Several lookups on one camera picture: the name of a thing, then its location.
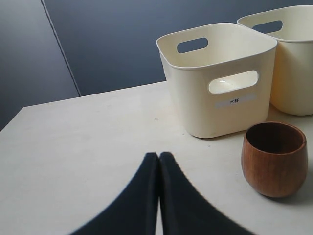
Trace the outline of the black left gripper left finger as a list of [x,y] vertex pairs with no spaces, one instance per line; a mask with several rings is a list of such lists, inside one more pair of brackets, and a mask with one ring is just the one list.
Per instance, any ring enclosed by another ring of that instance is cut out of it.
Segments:
[[146,153],[118,197],[73,235],[154,235],[159,196],[159,158]]

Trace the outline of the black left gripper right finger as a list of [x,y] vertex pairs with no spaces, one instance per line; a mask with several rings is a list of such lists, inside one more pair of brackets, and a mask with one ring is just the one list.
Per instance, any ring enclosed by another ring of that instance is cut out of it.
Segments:
[[164,235],[248,235],[212,206],[190,183],[174,155],[159,156],[160,208]]

